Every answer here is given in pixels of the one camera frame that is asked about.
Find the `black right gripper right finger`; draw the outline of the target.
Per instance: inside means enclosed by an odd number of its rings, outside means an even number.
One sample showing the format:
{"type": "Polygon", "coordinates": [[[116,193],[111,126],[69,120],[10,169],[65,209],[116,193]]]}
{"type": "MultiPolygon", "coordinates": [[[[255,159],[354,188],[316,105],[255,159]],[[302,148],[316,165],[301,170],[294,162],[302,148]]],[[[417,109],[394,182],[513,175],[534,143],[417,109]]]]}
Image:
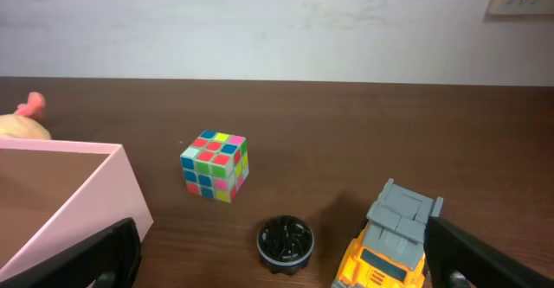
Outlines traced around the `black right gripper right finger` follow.
{"type": "Polygon", "coordinates": [[[552,279],[439,217],[428,220],[424,249],[434,288],[553,286],[552,279]]]}

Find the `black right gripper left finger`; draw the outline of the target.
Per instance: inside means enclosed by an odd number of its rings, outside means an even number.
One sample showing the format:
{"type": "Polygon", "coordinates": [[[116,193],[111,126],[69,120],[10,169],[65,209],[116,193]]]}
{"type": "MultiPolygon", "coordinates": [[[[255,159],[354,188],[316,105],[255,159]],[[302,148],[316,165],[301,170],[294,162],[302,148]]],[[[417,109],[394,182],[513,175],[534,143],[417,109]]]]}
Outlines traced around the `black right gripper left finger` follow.
{"type": "Polygon", "coordinates": [[[1,282],[1,288],[132,288],[142,259],[133,218],[1,282]]]}

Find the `yellow grey toy truck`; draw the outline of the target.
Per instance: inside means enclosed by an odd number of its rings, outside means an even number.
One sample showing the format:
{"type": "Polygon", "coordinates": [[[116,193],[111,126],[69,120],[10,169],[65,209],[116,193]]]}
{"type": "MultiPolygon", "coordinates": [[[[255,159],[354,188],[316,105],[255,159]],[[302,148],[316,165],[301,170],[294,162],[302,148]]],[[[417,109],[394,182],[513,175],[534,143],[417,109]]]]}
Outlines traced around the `yellow grey toy truck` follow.
{"type": "Polygon", "coordinates": [[[428,275],[425,229],[442,205],[442,197],[418,194],[390,178],[347,247],[332,288],[422,288],[428,275]]]}

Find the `pink box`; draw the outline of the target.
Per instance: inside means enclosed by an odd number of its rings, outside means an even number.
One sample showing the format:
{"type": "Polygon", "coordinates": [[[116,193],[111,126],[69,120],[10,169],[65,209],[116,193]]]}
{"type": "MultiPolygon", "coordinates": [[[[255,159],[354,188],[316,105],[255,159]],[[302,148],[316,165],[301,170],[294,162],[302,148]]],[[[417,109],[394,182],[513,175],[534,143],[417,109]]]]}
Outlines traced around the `pink box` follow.
{"type": "Polygon", "coordinates": [[[2,280],[127,217],[144,238],[153,219],[122,145],[2,139],[2,280]]]}

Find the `multicoloured puzzle cube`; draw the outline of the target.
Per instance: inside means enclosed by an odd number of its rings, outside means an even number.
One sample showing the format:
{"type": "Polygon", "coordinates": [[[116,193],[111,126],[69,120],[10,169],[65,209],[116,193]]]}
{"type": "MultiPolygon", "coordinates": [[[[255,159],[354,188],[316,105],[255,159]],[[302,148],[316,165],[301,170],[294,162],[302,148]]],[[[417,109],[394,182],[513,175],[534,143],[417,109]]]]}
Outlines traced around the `multicoloured puzzle cube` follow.
{"type": "Polygon", "coordinates": [[[249,175],[242,136],[203,131],[180,155],[189,194],[231,203],[249,175]]]}

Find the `black round ridged disc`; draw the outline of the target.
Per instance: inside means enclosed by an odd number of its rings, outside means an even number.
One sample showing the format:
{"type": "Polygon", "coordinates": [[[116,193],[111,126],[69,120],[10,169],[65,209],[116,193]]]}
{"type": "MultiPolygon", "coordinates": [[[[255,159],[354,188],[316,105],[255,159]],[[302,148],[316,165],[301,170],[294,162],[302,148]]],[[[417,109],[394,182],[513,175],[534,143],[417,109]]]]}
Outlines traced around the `black round ridged disc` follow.
{"type": "Polygon", "coordinates": [[[293,276],[306,268],[314,246],[311,228],[292,215],[269,219],[256,235],[260,261],[272,274],[293,276]]]}

